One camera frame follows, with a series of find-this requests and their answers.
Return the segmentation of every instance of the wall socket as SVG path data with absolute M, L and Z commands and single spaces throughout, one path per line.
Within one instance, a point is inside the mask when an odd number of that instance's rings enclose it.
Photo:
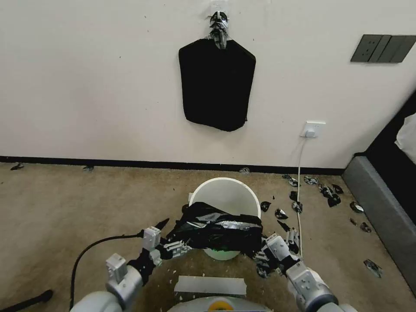
M 303 128 L 301 137 L 319 137 L 321 135 L 322 128 L 326 125 L 324 121 L 307 121 Z M 307 136 L 306 133 L 314 132 L 313 136 Z

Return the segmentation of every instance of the black cable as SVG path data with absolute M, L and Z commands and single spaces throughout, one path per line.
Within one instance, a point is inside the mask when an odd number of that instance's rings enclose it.
M 77 271 L 77 267 L 78 267 L 78 263 L 81 260 L 81 257 L 88 251 L 90 250 L 92 247 L 94 247 L 95 245 L 98 245 L 99 243 L 103 243 L 105 241 L 112 241 L 112 240 L 116 240 L 116 239 L 124 239 L 124 238 L 137 238 L 137 237 L 143 237 L 143 233 L 144 231 L 141 230 L 139 233 L 134 234 L 134 235 L 119 235 L 119 236 L 111 236 L 111 237 L 107 237 L 107 238 L 103 238 L 101 240 L 98 240 L 94 243 L 92 243 L 91 245 L 89 245 L 87 248 L 85 248 L 78 256 L 77 260 L 75 261 L 74 267 L 72 268 L 72 275 L 71 275 L 71 300 L 69 302 L 69 310 L 72 309 L 72 307 L 74 306 L 74 297 L 75 297 L 75 274 Z

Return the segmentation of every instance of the black baseboard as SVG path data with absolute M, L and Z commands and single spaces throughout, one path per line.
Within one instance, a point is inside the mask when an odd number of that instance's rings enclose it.
M 248 167 L 250 172 L 263 173 L 297 173 L 297 167 L 250 166 L 207 164 L 194 162 L 149 162 L 134 160 L 102 160 L 102 159 L 74 159 L 74 158 L 44 158 L 44 157 L 14 157 L 0 156 L 0 163 L 38 163 L 49 165 L 75 165 L 75 166 L 109 166 L 109 167 L 136 167 L 136 168 L 163 168 L 182 170 L 218 170 L 239 171 Z M 338 168 L 301 168 L 302 174 L 340 176 L 345 169 Z

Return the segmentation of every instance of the white pillow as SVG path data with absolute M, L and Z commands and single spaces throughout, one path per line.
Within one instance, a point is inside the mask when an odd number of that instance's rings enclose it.
M 416 114 L 404 119 L 395 143 L 416 164 Z

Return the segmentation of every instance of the white wall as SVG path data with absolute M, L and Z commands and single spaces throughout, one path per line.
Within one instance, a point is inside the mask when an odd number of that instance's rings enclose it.
M 416 86 L 416 48 L 349 62 L 364 33 L 415 35 L 415 1 L 230 0 L 257 58 L 248 122 L 192 124 L 178 49 L 209 32 L 208 3 L 0 1 L 0 155 L 295 166 L 304 122 L 323 120 L 303 163 L 344 168 Z

